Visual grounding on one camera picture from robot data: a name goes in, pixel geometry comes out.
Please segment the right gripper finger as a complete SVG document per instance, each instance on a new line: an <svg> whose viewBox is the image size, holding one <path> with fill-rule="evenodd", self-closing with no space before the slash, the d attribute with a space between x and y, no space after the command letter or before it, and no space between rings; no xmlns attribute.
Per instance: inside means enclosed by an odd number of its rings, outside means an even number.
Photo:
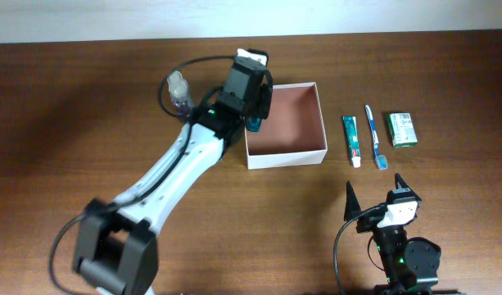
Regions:
<svg viewBox="0 0 502 295"><path fill-rule="evenodd" d="M395 185L396 188L393 190L394 193L407 193L411 191L409 185L403 180L399 173L395 173Z"/></svg>
<svg viewBox="0 0 502 295"><path fill-rule="evenodd" d="M362 213L358 198L350 181L346 182L346 205L344 211L344 221L350 221Z"/></svg>

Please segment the purple pump soap bottle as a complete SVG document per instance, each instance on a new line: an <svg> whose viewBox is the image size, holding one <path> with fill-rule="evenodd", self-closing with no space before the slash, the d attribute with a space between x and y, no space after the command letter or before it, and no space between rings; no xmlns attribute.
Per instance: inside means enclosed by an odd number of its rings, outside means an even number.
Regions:
<svg viewBox="0 0 502 295"><path fill-rule="evenodd" d="M182 76L181 72L173 71L167 78L171 102L180 117L187 116L192 108L193 102L189 91L188 82Z"/></svg>

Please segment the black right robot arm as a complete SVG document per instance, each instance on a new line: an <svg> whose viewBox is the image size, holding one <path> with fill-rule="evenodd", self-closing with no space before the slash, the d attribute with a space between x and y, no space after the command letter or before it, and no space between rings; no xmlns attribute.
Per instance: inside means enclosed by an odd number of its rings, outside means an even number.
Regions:
<svg viewBox="0 0 502 295"><path fill-rule="evenodd" d="M337 234L356 223L356 232L371 233L376 243L387 282L373 288L374 294L432 294L439 282L441 248L422 238L408 238L405 226L417 218L422 202L418 194L395 174L395 188L385 202L363 210L351 183L346 184L344 221Z"/></svg>

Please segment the blue Listerine mouthwash bottle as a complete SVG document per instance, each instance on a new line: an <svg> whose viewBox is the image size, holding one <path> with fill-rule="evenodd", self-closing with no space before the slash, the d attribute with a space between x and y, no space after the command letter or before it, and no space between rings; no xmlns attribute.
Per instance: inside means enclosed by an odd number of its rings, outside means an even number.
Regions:
<svg viewBox="0 0 502 295"><path fill-rule="evenodd" d="M260 131L262 119L261 118L250 118L246 122L246 129L249 132L257 133Z"/></svg>

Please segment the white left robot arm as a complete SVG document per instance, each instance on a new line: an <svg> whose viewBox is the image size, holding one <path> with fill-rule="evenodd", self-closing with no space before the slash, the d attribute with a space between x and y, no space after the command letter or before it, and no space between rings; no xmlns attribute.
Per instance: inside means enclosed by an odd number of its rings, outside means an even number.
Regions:
<svg viewBox="0 0 502 295"><path fill-rule="evenodd" d="M171 148L110 203L92 200L78 218L73 270L101 294L151 294L157 239L180 199L244 134L269 115L273 78L266 52L239 50L221 86L188 115Z"/></svg>

